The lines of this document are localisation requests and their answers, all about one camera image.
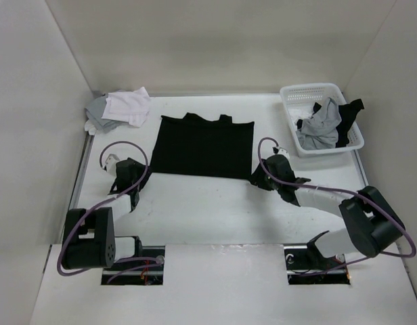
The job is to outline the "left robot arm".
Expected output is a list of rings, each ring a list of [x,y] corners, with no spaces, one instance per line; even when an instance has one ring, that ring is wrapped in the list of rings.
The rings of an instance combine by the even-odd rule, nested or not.
[[[104,169],[114,176],[105,201],[66,214],[60,270],[109,268],[115,263],[134,270],[144,262],[139,237],[116,236],[114,224],[135,210],[152,172],[132,158],[107,162]]]

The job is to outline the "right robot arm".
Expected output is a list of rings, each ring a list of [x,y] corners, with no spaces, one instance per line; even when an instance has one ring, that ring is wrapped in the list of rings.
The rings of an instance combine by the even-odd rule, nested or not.
[[[307,243],[305,257],[312,267],[323,267],[342,254],[374,258],[405,234],[404,224],[376,188],[366,186],[351,192],[317,186],[308,178],[297,177],[281,154],[261,160],[250,183],[276,191],[294,206],[317,209],[343,220],[344,228],[322,232]]]

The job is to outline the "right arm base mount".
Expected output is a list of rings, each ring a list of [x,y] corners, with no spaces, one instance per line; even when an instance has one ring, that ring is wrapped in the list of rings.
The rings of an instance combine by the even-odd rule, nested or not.
[[[322,232],[308,243],[284,246],[287,280],[290,285],[350,285],[346,266],[333,270],[345,262],[345,257],[324,257],[315,246],[315,241],[326,233],[328,231]]]

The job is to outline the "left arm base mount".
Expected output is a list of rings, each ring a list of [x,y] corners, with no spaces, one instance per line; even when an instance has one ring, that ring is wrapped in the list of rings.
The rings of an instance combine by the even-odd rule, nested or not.
[[[101,285],[104,286],[158,286],[163,284],[164,265],[158,260],[126,261],[103,269]]]

